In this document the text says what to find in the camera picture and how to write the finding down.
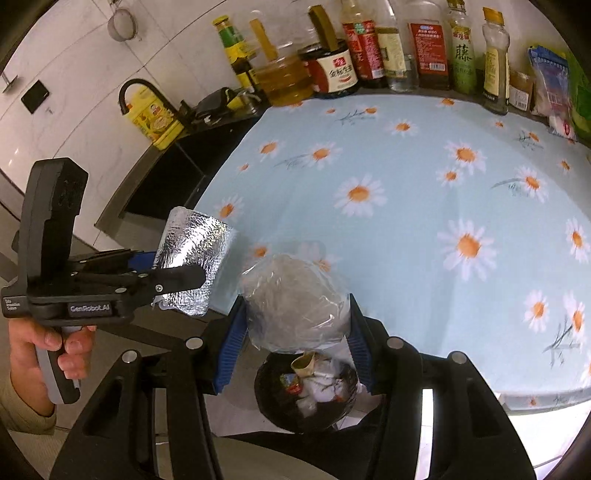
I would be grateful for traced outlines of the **person left forearm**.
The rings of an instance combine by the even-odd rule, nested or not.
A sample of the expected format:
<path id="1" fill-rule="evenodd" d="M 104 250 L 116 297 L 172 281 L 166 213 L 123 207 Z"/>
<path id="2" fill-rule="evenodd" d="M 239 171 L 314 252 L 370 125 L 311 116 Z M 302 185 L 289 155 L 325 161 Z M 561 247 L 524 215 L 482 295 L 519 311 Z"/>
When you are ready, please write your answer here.
<path id="1" fill-rule="evenodd" d="M 56 426 L 56 407 L 51 413 L 39 414 L 20 398 L 9 376 L 1 383 L 1 422 L 10 431 L 51 436 Z"/>

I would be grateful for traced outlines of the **person left hand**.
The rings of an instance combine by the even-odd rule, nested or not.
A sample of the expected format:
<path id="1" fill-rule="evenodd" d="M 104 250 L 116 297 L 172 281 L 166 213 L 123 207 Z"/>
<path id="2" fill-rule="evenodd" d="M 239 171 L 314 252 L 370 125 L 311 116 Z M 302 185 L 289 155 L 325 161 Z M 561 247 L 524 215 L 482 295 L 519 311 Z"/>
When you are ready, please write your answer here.
<path id="1" fill-rule="evenodd" d="M 30 318 L 8 321 L 11 383 L 16 394 L 37 414 L 51 416 L 54 404 L 48 396 L 36 349 L 59 351 L 63 348 L 58 357 L 59 368 L 67 379 L 81 380 L 89 372 L 95 330 L 95 326 L 90 326 L 71 333 L 63 347 L 62 337 L 56 331 Z"/>

